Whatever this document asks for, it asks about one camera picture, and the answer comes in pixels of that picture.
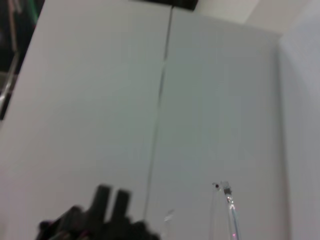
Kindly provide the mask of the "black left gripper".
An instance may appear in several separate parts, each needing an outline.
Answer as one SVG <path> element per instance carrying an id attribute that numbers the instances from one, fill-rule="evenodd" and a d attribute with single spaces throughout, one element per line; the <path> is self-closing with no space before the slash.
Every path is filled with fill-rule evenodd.
<path id="1" fill-rule="evenodd" d="M 99 185 L 89 211 L 73 206 L 56 220 L 44 220 L 38 226 L 38 240 L 159 240 L 144 221 L 127 217 L 131 192 L 119 189 L 111 219 L 104 221 L 111 187 Z"/>

